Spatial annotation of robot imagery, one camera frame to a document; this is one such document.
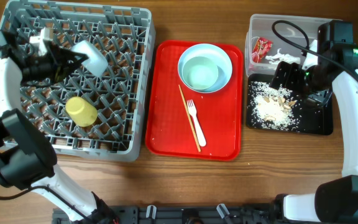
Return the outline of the yellow plastic cup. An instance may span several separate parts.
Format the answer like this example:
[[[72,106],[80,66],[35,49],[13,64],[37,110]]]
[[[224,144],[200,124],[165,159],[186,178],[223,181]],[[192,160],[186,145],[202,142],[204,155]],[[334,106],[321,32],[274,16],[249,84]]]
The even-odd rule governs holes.
[[[92,104],[79,96],[74,96],[66,102],[65,111],[80,127],[91,126],[96,121],[98,113]]]

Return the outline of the light blue round plate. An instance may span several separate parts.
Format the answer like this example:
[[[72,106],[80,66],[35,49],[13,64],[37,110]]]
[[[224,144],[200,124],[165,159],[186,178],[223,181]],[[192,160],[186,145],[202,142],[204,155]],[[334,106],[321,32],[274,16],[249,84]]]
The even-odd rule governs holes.
[[[219,75],[216,83],[206,90],[193,90],[188,87],[181,74],[184,64],[193,57],[207,57],[211,59],[218,67]],[[214,93],[224,88],[230,81],[233,72],[233,65],[231,59],[225,51],[213,44],[196,44],[187,48],[180,56],[178,61],[178,76],[181,82],[189,89],[198,93]]]

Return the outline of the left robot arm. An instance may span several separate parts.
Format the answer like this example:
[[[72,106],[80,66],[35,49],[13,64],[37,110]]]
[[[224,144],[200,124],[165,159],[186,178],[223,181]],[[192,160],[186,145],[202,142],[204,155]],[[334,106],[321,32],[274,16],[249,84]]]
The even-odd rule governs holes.
[[[27,41],[25,51],[18,35],[0,30],[0,185],[17,188],[19,195],[43,196],[71,223],[119,223],[109,205],[60,168],[50,141],[23,113],[22,87],[60,83],[80,67],[100,77],[108,65],[87,40],[67,49],[52,38],[53,30],[44,28]]]

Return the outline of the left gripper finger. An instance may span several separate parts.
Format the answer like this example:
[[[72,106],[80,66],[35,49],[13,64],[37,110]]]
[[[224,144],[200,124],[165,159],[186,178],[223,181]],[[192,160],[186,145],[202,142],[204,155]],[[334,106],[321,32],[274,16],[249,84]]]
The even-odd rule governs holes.
[[[62,82],[66,77],[70,76],[76,69],[81,67],[81,62],[68,61],[57,67],[53,76],[53,83]]]
[[[52,42],[48,43],[48,53],[52,62],[62,67],[80,67],[83,62],[89,59],[86,54],[73,52]]]

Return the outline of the white tissue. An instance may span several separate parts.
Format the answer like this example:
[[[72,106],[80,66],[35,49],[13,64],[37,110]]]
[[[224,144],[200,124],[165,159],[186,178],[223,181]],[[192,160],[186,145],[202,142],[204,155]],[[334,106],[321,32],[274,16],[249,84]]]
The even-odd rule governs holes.
[[[301,63],[301,58],[294,57],[290,54],[282,54],[280,50],[281,49],[278,49],[275,55],[265,56],[265,59],[268,60],[269,64],[278,65],[280,62],[297,63],[297,64]]]

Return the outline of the wooden chopstick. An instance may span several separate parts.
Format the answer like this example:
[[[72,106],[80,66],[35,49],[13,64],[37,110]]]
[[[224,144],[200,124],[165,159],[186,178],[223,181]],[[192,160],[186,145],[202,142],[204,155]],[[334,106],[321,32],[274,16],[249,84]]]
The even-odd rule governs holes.
[[[201,147],[200,147],[200,144],[199,144],[199,142],[198,142],[198,138],[197,138],[197,135],[196,135],[196,131],[195,131],[195,129],[194,129],[193,122],[192,122],[192,120],[191,120],[191,116],[190,116],[190,114],[189,114],[188,107],[187,107],[187,104],[186,104],[185,96],[184,96],[184,94],[183,94],[183,91],[182,91],[182,89],[181,89],[180,84],[178,84],[178,89],[179,89],[179,91],[180,91],[181,100],[182,100],[182,102],[183,102],[183,106],[184,106],[184,108],[185,108],[186,116],[187,116],[188,122],[189,122],[189,124],[190,124],[191,132],[192,132],[192,134],[193,134],[193,138],[194,138],[194,141],[195,141],[195,144],[196,144],[196,148],[197,148],[198,152],[201,152]]]

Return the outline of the red snack wrapper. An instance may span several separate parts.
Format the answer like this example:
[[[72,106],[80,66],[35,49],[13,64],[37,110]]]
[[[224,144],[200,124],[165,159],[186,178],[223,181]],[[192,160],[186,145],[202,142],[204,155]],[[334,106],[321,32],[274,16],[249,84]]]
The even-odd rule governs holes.
[[[252,50],[252,61],[255,63],[260,63],[266,54],[270,51],[272,45],[273,42],[271,40],[259,37]]]

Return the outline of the white plastic fork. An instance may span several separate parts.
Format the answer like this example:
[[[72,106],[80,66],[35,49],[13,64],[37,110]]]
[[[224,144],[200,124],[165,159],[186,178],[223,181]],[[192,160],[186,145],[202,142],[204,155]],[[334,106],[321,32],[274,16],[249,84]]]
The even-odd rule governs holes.
[[[197,118],[197,110],[196,110],[196,106],[194,104],[194,101],[193,100],[187,100],[186,103],[187,103],[189,114],[193,119],[193,124],[194,124],[194,127],[195,127],[196,136],[198,138],[198,144],[201,147],[205,147],[206,146],[206,139],[205,139],[205,136],[203,134],[203,131],[202,131],[201,126],[200,126],[200,123],[199,123],[198,118]]]

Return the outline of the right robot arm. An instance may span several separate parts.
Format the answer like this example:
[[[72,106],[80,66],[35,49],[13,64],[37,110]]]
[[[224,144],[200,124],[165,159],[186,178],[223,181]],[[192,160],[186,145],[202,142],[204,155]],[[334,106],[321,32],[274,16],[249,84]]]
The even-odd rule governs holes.
[[[358,223],[358,45],[352,24],[333,20],[320,25],[314,55],[316,64],[306,70],[280,62],[270,86],[303,97],[323,90],[334,93],[344,143],[342,176],[311,194],[276,196],[269,218],[283,223]]]

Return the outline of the light green bowl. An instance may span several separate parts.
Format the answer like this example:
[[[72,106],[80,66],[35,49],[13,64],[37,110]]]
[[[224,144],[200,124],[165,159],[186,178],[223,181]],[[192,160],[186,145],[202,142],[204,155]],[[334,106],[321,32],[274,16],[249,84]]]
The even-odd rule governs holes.
[[[219,70],[217,65],[209,58],[193,57],[184,64],[181,74],[188,87],[201,91],[216,83]]]

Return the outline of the rice and peanut scraps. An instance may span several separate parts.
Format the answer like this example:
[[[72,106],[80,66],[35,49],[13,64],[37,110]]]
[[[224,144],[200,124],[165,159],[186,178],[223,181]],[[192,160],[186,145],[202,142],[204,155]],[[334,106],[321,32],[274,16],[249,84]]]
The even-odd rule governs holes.
[[[289,131],[298,127],[300,119],[295,115],[298,101],[292,91],[280,87],[274,89],[265,82],[250,83],[250,124],[262,129]]]

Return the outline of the light blue bowl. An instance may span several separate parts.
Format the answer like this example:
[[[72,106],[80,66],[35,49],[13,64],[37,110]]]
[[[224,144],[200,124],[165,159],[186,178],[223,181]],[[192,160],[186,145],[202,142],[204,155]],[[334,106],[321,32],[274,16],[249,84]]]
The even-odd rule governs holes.
[[[72,52],[85,54],[88,59],[81,64],[92,75],[101,78],[108,67],[108,61],[104,55],[90,42],[83,40],[70,48]]]

